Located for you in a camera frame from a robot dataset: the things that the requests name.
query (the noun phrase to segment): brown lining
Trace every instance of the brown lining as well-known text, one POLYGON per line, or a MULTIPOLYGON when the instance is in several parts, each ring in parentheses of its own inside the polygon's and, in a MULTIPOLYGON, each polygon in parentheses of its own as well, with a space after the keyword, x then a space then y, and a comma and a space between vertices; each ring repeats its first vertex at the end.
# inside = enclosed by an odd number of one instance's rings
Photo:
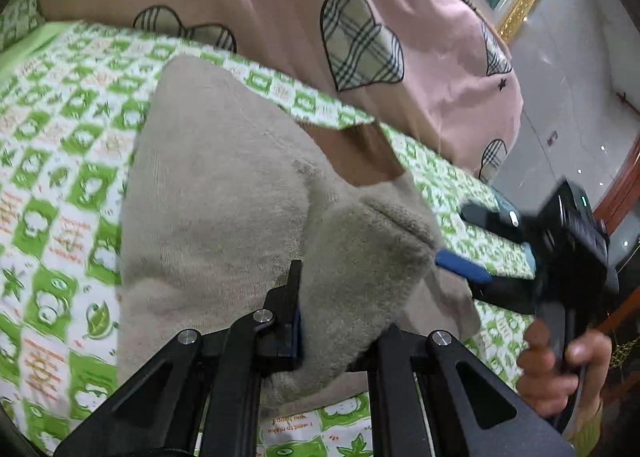
POLYGON ((298 124, 320 147, 336 174, 349 184, 371 186, 404 174, 377 122, 340 130, 308 122, 298 124))

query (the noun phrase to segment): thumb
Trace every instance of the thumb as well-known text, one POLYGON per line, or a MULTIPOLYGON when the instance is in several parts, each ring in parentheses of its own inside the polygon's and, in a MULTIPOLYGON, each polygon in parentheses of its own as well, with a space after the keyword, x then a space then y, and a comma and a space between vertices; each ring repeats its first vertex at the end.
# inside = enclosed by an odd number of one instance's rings
POLYGON ((569 344, 566 360, 578 367, 587 365, 579 407, 600 404, 600 391, 607 379, 611 359, 611 340, 600 331, 590 329, 569 344))

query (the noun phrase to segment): gray towel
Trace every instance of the gray towel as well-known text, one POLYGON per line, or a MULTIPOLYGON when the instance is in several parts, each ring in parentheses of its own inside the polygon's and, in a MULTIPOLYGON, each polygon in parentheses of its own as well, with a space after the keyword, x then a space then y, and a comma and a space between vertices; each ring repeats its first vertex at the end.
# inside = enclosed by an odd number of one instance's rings
POLYGON ((393 321, 462 339, 479 328, 464 281, 444 287, 434 267, 439 228, 409 174, 349 185, 287 114, 208 62, 167 65, 129 177, 121 379, 180 329, 258 309, 295 258, 305 361, 265 381, 266 412, 364 390, 344 369, 393 321))

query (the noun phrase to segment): folded cloth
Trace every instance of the folded cloth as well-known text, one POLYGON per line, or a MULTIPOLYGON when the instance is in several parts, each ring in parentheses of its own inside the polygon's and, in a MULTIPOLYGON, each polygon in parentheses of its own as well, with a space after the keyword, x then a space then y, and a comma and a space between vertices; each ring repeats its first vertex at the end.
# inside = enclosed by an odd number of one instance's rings
POLYGON ((409 174, 349 184, 287 114, 204 60, 165 68, 122 214, 121 380, 180 329, 258 309, 296 258, 305 360, 265 381, 269 413, 362 392, 340 376, 393 321, 462 339, 479 328, 466 283, 443 288, 439 228, 409 174))
POLYGON ((520 127, 508 50, 468 1, 38 1, 47 20, 132 26, 237 52, 363 109, 484 181, 520 127))

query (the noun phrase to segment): finger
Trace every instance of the finger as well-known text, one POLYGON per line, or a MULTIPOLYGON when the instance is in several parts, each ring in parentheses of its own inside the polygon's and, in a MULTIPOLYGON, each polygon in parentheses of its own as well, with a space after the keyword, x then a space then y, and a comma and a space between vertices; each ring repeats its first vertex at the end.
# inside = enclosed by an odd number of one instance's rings
POLYGON ((597 401, 607 379, 611 359, 611 340, 599 331, 592 329, 569 344, 566 360, 571 365, 588 363, 587 373, 582 386, 580 403, 589 405, 597 401))
POLYGON ((527 349, 516 364, 529 376, 550 374, 556 365, 556 356, 550 349, 527 349))
POLYGON ((520 395, 528 395, 539 399, 553 399, 554 397, 571 395, 578 388, 578 376, 565 374, 564 376, 521 376, 516 383, 516 390, 520 395))
POLYGON ((525 396, 523 399, 526 404, 533 408, 533 410, 542 417, 549 417, 550 415, 562 412, 568 402, 568 398, 566 396, 555 397, 553 399, 539 399, 537 397, 525 396))
POLYGON ((549 345, 549 329, 542 322, 542 320, 536 320, 524 333, 524 341, 529 342, 532 348, 542 349, 549 345))

